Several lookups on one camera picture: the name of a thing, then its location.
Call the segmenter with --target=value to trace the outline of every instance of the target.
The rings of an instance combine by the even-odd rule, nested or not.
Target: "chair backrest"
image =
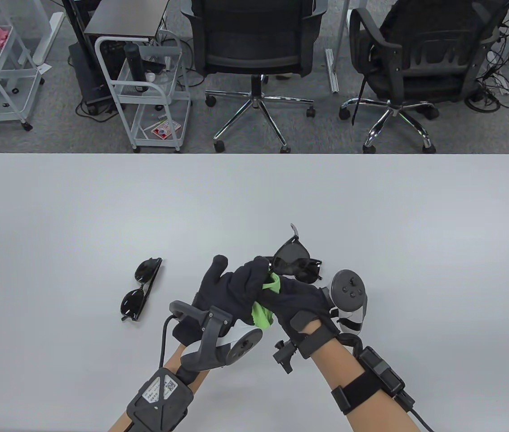
[[[181,0],[197,72],[310,73],[321,17],[305,19],[313,17],[315,1]]]
[[[464,74],[508,8],[508,0],[398,0],[380,33],[402,45],[405,77]]]

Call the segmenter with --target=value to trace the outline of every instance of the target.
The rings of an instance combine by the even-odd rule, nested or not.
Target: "green cleaning cloth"
[[[281,292],[281,278],[274,273],[271,273],[271,278],[272,282],[265,283],[263,285],[263,290],[273,290],[273,292],[278,294]],[[259,327],[259,329],[268,329],[272,324],[272,312],[267,308],[263,308],[258,302],[254,302],[253,320],[254,324]]]

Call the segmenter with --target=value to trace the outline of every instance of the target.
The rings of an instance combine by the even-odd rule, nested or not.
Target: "sunglasses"
[[[133,321],[139,320],[161,263],[162,258],[149,258],[137,267],[135,279],[141,286],[136,290],[128,292],[123,298],[123,302],[121,303],[121,314],[123,314],[123,317],[121,321],[125,321],[127,318],[131,318]],[[147,283],[148,289],[145,292],[143,288]]]
[[[281,246],[273,257],[266,257],[271,263],[271,272],[277,275],[294,276],[296,280],[313,284],[322,280],[318,275],[322,261],[310,257],[306,247],[299,241],[298,230],[291,224],[294,235]]]

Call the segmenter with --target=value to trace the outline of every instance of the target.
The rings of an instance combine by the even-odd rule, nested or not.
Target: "hand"
[[[269,262],[258,256],[236,271],[223,275],[227,266],[227,257],[216,255],[213,258],[213,263],[205,273],[192,305],[201,311],[216,306],[232,315],[233,325],[237,319],[254,325],[253,304],[268,277]],[[198,321],[189,317],[185,317],[173,330],[173,336],[184,346],[200,340],[202,334]]]
[[[330,309],[322,290],[304,282],[281,276],[281,292],[276,294],[271,290],[263,290],[257,301],[261,306],[277,316],[279,324],[285,333],[295,343],[300,343],[306,336],[304,333],[313,333],[320,324],[326,325],[333,333],[339,333],[339,329],[330,319]],[[299,311],[309,311],[316,315],[299,333],[293,329],[290,321]]]

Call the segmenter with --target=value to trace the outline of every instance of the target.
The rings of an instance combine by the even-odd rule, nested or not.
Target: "office chair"
[[[191,23],[195,69],[202,76],[217,72],[248,74],[250,92],[205,91],[213,107],[217,97],[246,99],[236,114],[213,136],[214,148],[224,152],[220,139],[249,108],[258,109],[281,142],[281,153],[290,153],[285,138],[267,110],[267,102],[308,107],[314,101],[266,95],[269,75],[292,72],[304,77],[313,66],[314,41],[318,38],[328,0],[181,0],[181,12]]]
[[[434,103],[478,95],[480,66],[498,40],[498,26],[509,9],[507,0],[496,7],[487,0],[405,1],[402,8],[401,1],[380,29],[366,9],[351,12],[351,60],[364,80],[359,97],[340,106],[339,118],[351,117],[351,105],[353,125],[358,105],[384,110],[368,132],[363,153],[376,152],[372,142],[390,117],[401,117],[416,129],[423,153],[436,153],[429,133],[408,111],[415,109],[433,120],[439,116]],[[362,97],[365,84],[379,101]]]

